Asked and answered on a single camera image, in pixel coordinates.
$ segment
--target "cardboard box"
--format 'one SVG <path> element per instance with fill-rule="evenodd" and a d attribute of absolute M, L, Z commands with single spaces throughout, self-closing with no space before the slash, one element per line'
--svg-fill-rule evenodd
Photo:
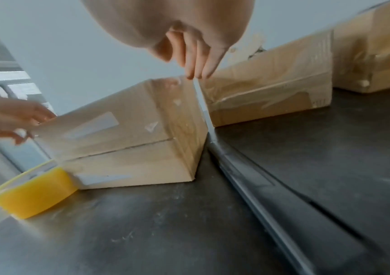
<path fill-rule="evenodd" d="M 390 88 L 390 3 L 334 28 L 333 86 L 361 93 Z"/>
<path fill-rule="evenodd" d="M 331 39 L 308 36 L 200 80 L 213 126 L 330 105 Z"/>
<path fill-rule="evenodd" d="M 181 77 L 142 82 L 35 134 L 88 189 L 192 181 L 207 126 L 193 82 Z"/>

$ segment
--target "tape roll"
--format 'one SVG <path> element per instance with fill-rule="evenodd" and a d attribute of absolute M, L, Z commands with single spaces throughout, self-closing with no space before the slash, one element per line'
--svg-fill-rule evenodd
<path fill-rule="evenodd" d="M 70 175 L 50 160 L 0 186 L 0 207 L 19 219 L 49 209 L 69 197 L 77 186 Z"/>

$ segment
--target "hand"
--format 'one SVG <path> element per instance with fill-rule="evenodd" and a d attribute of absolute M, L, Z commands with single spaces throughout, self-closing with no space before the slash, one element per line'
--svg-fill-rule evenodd
<path fill-rule="evenodd" d="M 32 137 L 29 131 L 38 123 L 55 116 L 37 102 L 0 97 L 0 137 L 10 137 L 15 140 L 16 145 L 22 144 Z M 15 133 L 16 129 L 26 130 L 26 136 Z"/>
<path fill-rule="evenodd" d="M 119 41 L 168 62 L 188 79 L 209 78 L 243 35 L 254 0 L 82 0 Z"/>

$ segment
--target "packing tape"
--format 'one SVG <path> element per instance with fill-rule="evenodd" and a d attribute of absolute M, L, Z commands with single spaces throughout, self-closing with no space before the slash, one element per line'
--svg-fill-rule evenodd
<path fill-rule="evenodd" d="M 0 207 L 27 219 L 69 197 L 77 186 L 54 160 L 26 171 L 0 186 Z"/>

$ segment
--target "brown cardboard box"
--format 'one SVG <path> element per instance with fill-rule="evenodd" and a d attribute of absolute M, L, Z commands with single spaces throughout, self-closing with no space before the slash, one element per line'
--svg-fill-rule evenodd
<path fill-rule="evenodd" d="M 192 181 L 207 126 L 192 81 L 142 82 L 38 127 L 83 188 Z"/>
<path fill-rule="evenodd" d="M 331 32 L 255 55 L 200 81 L 213 126 L 328 106 Z"/>
<path fill-rule="evenodd" d="M 390 3 L 334 28 L 333 86 L 370 93 L 390 88 Z"/>

